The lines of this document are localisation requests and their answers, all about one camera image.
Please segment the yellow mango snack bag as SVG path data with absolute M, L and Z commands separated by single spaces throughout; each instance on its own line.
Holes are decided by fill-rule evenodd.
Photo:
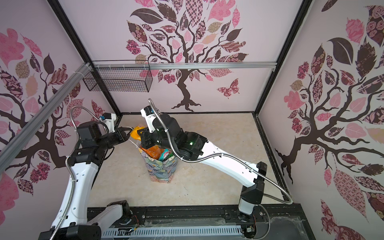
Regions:
M 137 140 L 137 141 L 141 141 L 141 136 L 139 135 L 139 130 L 143 130 L 145 128 L 146 127 L 144 127 L 144 126 L 136 126 L 131 132 L 131 138 L 133 138 L 134 140 Z

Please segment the orange snack packet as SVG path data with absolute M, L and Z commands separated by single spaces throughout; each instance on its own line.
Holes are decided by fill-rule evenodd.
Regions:
M 164 149 L 161 149 L 158 146 L 153 146 L 149 149 L 139 148 L 139 150 L 141 151 L 141 153 L 144 153 L 145 156 L 150 157 L 154 160 L 158 160 L 164 152 Z

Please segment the patterned paper gift bag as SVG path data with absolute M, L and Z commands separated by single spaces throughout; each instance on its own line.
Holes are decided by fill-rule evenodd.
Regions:
M 136 143 L 132 141 L 132 143 L 135 145 L 135 147 L 138 150 L 139 148 L 142 148 L 138 141 Z M 175 171 L 177 169 L 177 164 L 179 160 L 173 154 L 173 152 L 170 154 L 170 157 L 164 162 L 147 157 L 145 156 L 144 153 L 141 153 L 140 150 L 139 150 L 139 153 L 145 162 L 146 168 L 148 170 L 148 173 L 152 182 L 159 182 L 159 183 L 171 182 L 175 174 Z

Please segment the teal snack packet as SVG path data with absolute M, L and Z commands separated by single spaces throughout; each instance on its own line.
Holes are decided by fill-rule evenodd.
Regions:
M 161 155 L 160 155 L 160 157 L 158 158 L 158 160 L 161 161 L 161 162 L 166 161 L 166 160 L 170 157 L 170 154 L 171 154 L 171 153 L 172 153 L 172 151 L 170 151 L 170 150 L 168 150 L 168 149 L 165 149 L 165 150 L 161 153 Z

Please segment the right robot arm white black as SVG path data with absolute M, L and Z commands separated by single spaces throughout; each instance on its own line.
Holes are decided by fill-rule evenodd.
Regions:
M 141 145 L 144 149 L 158 146 L 172 151 L 183 162 L 202 163 L 213 167 L 242 184 L 238 209 L 242 214 L 251 215 L 254 207 L 264 197 L 286 205 L 293 204 L 292 196 L 279 184 L 267 178 L 267 166 L 241 160 L 214 145 L 207 138 L 195 132 L 185 132 L 177 120 L 161 113 L 152 99 L 141 110 L 147 127 L 140 130 Z

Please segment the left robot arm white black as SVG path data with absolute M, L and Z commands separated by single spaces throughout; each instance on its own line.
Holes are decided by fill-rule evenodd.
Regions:
M 104 113 L 94 121 L 75 126 L 77 142 L 65 161 L 70 174 L 61 207 L 49 231 L 40 240 L 99 240 L 116 221 L 131 221 L 126 200 L 110 203 L 96 217 L 88 219 L 88 202 L 97 174 L 116 145 L 129 140 L 131 128 L 115 127 L 116 114 Z

